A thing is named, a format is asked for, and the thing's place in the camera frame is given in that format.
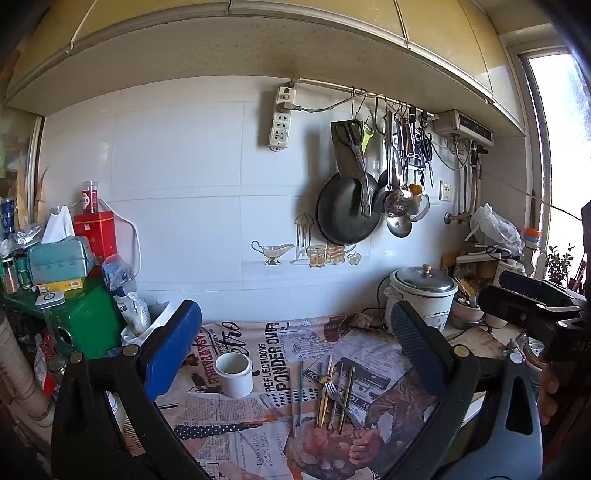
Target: fork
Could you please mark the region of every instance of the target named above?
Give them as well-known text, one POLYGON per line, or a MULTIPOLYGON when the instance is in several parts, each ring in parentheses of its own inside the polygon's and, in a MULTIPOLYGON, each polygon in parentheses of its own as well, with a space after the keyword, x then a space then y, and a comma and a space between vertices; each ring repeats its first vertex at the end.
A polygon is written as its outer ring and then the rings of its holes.
POLYGON ((340 392, 337 390, 337 388, 336 388, 335 384, 332 382, 332 380, 329 380, 328 382, 326 382, 324 384, 324 390, 326 391, 326 394, 330 397, 331 400, 334 400, 335 402, 337 402, 341 406, 343 411, 347 414, 347 416, 351 420, 353 427, 355 427, 356 429, 363 428, 363 425, 361 425, 359 420, 357 420, 353 416, 353 414, 350 412, 350 410, 345 406, 345 403, 343 402, 343 395, 341 395, 340 392))

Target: power outlet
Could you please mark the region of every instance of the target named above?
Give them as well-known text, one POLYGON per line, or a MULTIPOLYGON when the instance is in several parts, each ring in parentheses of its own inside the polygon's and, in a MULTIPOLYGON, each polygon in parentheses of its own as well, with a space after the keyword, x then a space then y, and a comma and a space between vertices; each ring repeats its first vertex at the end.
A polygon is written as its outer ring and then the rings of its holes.
POLYGON ((269 133, 269 148, 275 152, 287 148, 290 135, 291 111, 281 111, 284 102, 295 103, 296 89, 279 87, 273 109, 273 125, 269 133))
POLYGON ((442 202, 452 201, 452 184, 439 180, 439 199, 442 202))

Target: rice cooker lid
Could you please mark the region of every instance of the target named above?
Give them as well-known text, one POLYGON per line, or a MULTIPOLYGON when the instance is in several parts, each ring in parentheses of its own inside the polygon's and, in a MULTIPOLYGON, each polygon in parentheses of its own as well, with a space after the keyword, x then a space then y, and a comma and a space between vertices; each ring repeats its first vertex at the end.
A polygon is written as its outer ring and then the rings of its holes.
POLYGON ((422 267, 400 268, 394 272, 394 277, 402 285, 416 290, 444 293, 457 289, 454 279, 427 264, 422 267))

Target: potted plant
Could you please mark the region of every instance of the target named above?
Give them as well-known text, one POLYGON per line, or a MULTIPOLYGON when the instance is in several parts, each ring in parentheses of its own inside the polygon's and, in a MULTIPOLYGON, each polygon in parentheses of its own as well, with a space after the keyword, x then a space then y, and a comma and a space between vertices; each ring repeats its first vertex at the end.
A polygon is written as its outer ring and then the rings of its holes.
POLYGON ((570 261, 574 258, 570 251, 574 246, 570 246, 568 250, 560 255, 556 247, 550 247, 546 252, 546 267, 548 268, 548 280, 558 285, 562 285, 569 275, 570 261))

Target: blue gripper pad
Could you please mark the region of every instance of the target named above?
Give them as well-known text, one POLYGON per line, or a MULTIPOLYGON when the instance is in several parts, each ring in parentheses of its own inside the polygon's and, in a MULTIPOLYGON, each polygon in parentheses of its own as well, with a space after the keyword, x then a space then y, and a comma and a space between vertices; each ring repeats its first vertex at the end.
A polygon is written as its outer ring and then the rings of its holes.
POLYGON ((151 401, 170 388, 201 328, 201 320, 199 305, 183 300, 166 325, 156 328, 142 345, 138 373, 151 401))
POLYGON ((453 368, 451 347, 441 332, 429 327, 406 300, 392 307, 390 325, 423 388, 441 398, 453 368))

